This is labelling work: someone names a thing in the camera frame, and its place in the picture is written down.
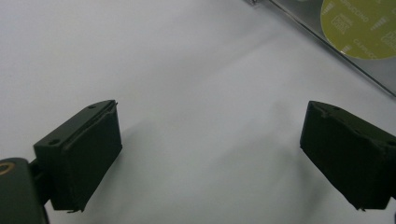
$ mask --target white surface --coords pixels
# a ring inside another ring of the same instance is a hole
[[[0,2],[0,158],[119,102],[124,148],[84,213],[51,223],[393,223],[299,149],[309,100],[396,134],[393,99],[277,10],[242,0]]]

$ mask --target white table surface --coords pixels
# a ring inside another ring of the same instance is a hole
[[[51,223],[393,223],[356,211],[299,148],[309,100],[396,134],[395,100],[270,5],[0,2],[0,158],[119,102],[123,150]]]

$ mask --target yellow circular label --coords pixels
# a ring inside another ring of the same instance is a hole
[[[345,55],[396,56],[396,0],[324,0],[320,21],[326,38]]]

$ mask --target yellow disc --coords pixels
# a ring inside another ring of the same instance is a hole
[[[326,38],[345,55],[396,56],[396,0],[324,0],[320,21]]]

